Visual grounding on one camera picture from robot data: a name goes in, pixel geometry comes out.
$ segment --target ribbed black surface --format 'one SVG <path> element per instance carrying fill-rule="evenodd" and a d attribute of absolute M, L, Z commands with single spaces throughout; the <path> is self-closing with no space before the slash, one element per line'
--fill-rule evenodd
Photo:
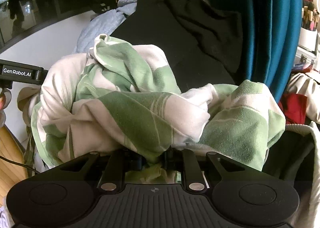
<path fill-rule="evenodd" d="M 204 196 L 181 185 L 127 185 L 116 195 L 102 196 L 94 210 L 67 228 L 239 228 L 211 207 Z"/>

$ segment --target black fabric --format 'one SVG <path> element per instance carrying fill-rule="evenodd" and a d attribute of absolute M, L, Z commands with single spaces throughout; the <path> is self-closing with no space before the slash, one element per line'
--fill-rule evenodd
<path fill-rule="evenodd" d="M 234 84 L 242 52 L 241 16 L 202 0 L 138 0 L 112 37 L 160 47 L 182 92 L 207 83 Z"/>
<path fill-rule="evenodd" d="M 305 168 L 308 165 L 304 161 L 306 158 L 310 160 L 312 153 L 314 155 L 314 147 L 311 134 L 303 137 L 298 133 L 285 131 L 270 148 L 262 171 L 294 185 L 298 177 L 297 173 L 300 179 L 304 178 L 302 173 L 307 171 Z M 308 171 L 313 173 L 313 163 L 312 169 L 308 167 Z"/>

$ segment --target red cloth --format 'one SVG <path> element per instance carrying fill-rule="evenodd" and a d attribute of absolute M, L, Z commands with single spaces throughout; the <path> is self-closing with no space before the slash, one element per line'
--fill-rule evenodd
<path fill-rule="evenodd" d="M 304 124 L 306 120 L 307 97 L 300 94 L 283 94 L 279 103 L 286 124 Z"/>

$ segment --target green and white fabric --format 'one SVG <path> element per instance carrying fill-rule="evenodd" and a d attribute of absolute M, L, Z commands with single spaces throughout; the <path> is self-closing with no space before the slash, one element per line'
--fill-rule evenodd
<path fill-rule="evenodd" d="M 285 128 L 264 84 L 207 84 L 182 94 L 160 48 L 104 34 L 88 54 L 54 64 L 33 104 L 32 134 L 49 167 L 123 146 L 156 164 L 171 145 L 218 151 L 261 170 Z"/>

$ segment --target crosshair symbol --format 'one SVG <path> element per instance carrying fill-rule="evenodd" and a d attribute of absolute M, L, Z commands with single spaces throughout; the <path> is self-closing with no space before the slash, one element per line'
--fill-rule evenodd
<path fill-rule="evenodd" d="M 154 187 L 154 188 L 152 188 L 152 189 L 150 189 L 153 193 L 155 193 L 155 192 L 158 192 L 160 189 L 159 188 L 157 188 L 157 187 Z"/>

